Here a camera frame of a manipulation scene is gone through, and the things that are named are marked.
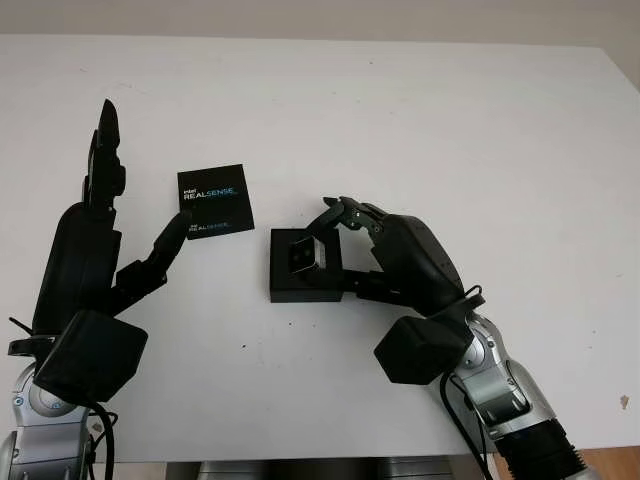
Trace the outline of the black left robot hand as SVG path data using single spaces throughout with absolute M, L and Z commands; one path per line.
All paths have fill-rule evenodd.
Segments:
M 61 216 L 54 235 L 32 321 L 35 335 L 58 335 L 81 310 L 116 316 L 167 282 L 191 224 L 176 214 L 154 241 L 149 256 L 121 270 L 122 234 L 114 229 L 114 199 L 123 194 L 126 168 L 117 155 L 117 111 L 105 100 L 94 130 L 82 200 Z

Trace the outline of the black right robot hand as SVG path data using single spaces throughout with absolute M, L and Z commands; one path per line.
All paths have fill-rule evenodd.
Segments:
M 325 197 L 323 201 L 328 209 L 306 227 L 305 233 L 324 240 L 339 224 L 352 231 L 364 228 L 381 269 L 318 273 L 312 276 L 315 282 L 352 292 L 361 299 L 407 306 L 424 316 L 464 298 L 465 289 L 455 265 L 420 219 L 391 214 L 345 196 Z

